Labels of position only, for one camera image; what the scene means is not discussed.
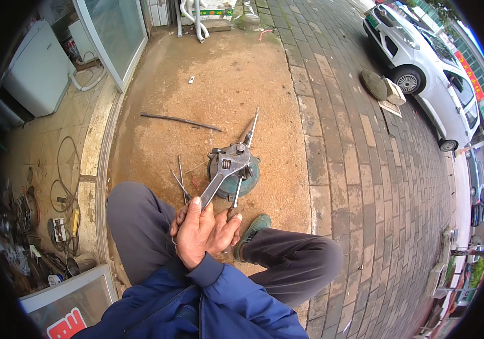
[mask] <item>green shoe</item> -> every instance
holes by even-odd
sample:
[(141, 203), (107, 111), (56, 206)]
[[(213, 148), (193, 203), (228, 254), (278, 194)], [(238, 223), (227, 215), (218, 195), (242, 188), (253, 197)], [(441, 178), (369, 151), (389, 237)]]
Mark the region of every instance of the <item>green shoe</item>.
[(249, 228), (247, 229), (246, 233), (240, 239), (236, 247), (234, 248), (234, 258), (239, 261), (239, 262), (246, 262), (242, 261), (240, 259), (240, 248), (242, 248), (242, 245), (250, 242), (255, 235), (262, 230), (263, 228), (270, 227), (272, 225), (272, 220), (270, 219), (270, 216), (268, 214), (261, 214), (253, 220)]

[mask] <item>hand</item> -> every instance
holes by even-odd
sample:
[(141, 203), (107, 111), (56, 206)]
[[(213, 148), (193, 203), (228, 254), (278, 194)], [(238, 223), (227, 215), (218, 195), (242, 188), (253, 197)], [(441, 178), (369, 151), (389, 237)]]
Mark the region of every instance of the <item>hand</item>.
[(223, 251), (229, 244), (240, 239), (238, 231), (242, 215), (237, 214), (227, 222), (227, 210), (214, 217), (214, 207), (210, 203), (201, 213), (199, 197), (176, 214), (170, 227), (170, 235), (176, 236), (177, 252), (180, 260), (189, 270), (197, 267), (205, 256)]

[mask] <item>gray pants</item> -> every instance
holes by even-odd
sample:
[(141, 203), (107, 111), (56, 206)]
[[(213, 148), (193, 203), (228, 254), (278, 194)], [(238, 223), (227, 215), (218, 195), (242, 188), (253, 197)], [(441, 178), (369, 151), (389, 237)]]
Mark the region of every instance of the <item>gray pants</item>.
[[(133, 285), (176, 255), (169, 234), (175, 216), (174, 207), (141, 183), (122, 182), (110, 193), (106, 220)], [(340, 246), (334, 241), (272, 228), (259, 231), (242, 256), (267, 268), (249, 278), (292, 308), (322, 290), (343, 265)]]

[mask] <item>metal bucket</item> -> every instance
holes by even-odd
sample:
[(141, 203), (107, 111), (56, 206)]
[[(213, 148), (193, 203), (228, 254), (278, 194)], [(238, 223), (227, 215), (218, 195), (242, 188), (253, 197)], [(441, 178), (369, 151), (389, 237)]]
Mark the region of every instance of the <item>metal bucket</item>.
[(97, 259), (91, 252), (86, 252), (78, 255), (77, 257), (67, 258), (67, 269), (69, 273), (74, 277), (80, 273), (89, 271), (97, 266)]

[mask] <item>jacket sleeve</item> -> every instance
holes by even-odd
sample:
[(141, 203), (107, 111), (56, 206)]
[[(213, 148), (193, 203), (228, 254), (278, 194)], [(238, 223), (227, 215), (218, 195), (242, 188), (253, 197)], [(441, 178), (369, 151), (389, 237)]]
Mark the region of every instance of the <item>jacket sleeve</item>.
[(244, 316), (275, 338), (307, 338), (298, 315), (290, 307), (266, 293), (265, 288), (246, 277), (235, 267), (217, 262), (206, 253), (190, 273), (216, 304)]

